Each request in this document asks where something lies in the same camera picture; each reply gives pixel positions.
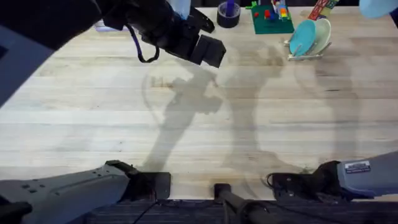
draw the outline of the cable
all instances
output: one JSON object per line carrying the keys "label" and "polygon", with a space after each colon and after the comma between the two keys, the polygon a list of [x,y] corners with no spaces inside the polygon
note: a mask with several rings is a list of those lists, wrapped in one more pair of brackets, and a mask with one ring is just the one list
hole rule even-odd
{"label": "cable", "polygon": [[145,60],[145,59],[144,59],[144,56],[142,56],[142,50],[141,50],[141,46],[140,46],[140,44],[139,44],[139,41],[138,41],[136,32],[135,32],[134,29],[130,26],[130,24],[125,23],[125,26],[126,26],[127,29],[129,30],[129,32],[130,32],[130,34],[131,34],[131,37],[132,37],[132,39],[134,40],[134,43],[136,44],[138,59],[139,59],[140,62],[142,62],[142,63],[152,63],[152,62],[156,61],[157,59],[159,59],[160,49],[159,49],[159,47],[158,47],[157,45],[155,45],[155,49],[156,49],[155,56],[152,57],[152,58],[150,58],[150,59],[148,59],[148,60]]}
{"label": "cable", "polygon": [[154,202],[152,205],[147,207],[135,220],[132,224],[136,224],[151,208],[153,208],[155,205],[157,205],[157,202]]}
{"label": "cable", "polygon": [[[269,178],[272,177],[272,175],[274,175],[274,174],[275,174],[275,173],[270,173],[270,174],[268,174],[268,175],[266,176],[266,178],[265,178],[265,181],[264,181],[263,178],[261,178],[261,182],[262,182],[264,185],[268,186],[268,187],[269,187],[270,189],[272,189],[272,190],[275,190],[275,189],[280,190],[280,189],[282,189],[282,188],[278,188],[278,187],[276,187],[275,185],[272,185],[272,184],[270,183],[270,181],[269,181]],[[341,221],[334,220],[334,219],[331,219],[331,218],[326,218],[326,217],[321,217],[321,216],[318,216],[318,215],[312,215],[312,214],[309,214],[309,213],[296,211],[296,210],[287,208],[287,207],[282,206],[282,205],[278,205],[277,203],[273,203],[273,202],[270,202],[270,201],[262,201],[262,203],[268,203],[268,204],[270,204],[270,205],[273,205],[273,206],[278,207],[278,208],[280,208],[280,209],[286,210],[286,211],[288,211],[288,212],[296,213],[296,214],[299,214],[299,215],[302,215],[302,216],[305,216],[305,217],[315,218],[315,219],[317,219],[317,220],[321,220],[321,221],[324,221],[324,222],[339,223],[339,224],[347,224],[347,223],[345,223],[345,222],[341,222]]]}

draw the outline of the wood grain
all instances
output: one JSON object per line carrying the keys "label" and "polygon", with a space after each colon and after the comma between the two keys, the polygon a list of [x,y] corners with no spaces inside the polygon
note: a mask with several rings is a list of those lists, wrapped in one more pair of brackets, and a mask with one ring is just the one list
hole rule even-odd
{"label": "wood grain", "polygon": [[[292,7],[297,26],[309,7]],[[216,21],[215,9],[203,12]],[[254,35],[249,11],[216,28],[220,69],[165,52],[143,65],[127,32],[76,37],[0,110],[0,178],[77,172],[119,159],[169,171],[172,198],[212,198],[227,182],[272,199],[270,172],[398,149],[398,30],[337,7],[325,58],[288,62],[289,35]],[[152,46],[142,44],[146,57]]]}

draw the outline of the black tape roll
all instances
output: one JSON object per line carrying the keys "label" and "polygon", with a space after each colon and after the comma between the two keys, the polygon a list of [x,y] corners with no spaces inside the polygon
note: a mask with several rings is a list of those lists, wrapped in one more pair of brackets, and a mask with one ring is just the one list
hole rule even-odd
{"label": "black tape roll", "polygon": [[233,28],[239,23],[241,17],[241,6],[234,3],[233,15],[231,17],[226,16],[226,5],[227,2],[223,2],[218,6],[217,23],[224,28]]}

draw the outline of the light blue plate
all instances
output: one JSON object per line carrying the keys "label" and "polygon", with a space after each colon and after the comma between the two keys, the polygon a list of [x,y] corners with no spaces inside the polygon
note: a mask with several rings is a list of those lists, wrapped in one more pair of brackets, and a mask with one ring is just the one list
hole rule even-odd
{"label": "light blue plate", "polygon": [[297,51],[296,56],[307,53],[315,41],[316,35],[315,22],[312,20],[303,21],[293,34],[290,40],[290,52],[294,53],[296,48],[301,44],[301,48]]}
{"label": "light blue plate", "polygon": [[398,7],[398,0],[361,0],[359,8],[364,16],[377,18],[385,16]]}

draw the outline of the blue plate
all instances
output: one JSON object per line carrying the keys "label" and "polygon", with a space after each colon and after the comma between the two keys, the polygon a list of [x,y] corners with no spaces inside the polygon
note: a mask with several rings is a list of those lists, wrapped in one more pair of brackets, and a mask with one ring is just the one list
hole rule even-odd
{"label": "blue plate", "polygon": [[296,48],[301,45],[300,49],[297,51],[296,56],[305,55],[315,41],[315,22],[312,20],[303,21],[293,34],[290,40],[290,52],[294,53]]}

